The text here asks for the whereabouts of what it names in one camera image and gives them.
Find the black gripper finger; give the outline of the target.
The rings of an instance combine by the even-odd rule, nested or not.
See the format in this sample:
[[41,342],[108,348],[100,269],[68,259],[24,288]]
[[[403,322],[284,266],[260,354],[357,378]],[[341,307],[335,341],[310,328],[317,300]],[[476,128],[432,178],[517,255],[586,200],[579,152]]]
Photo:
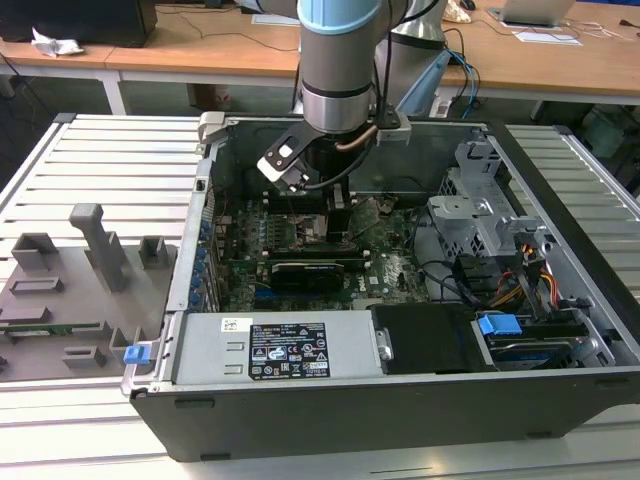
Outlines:
[[342,241],[348,232],[350,221],[349,193],[344,193],[340,184],[327,189],[327,241]]

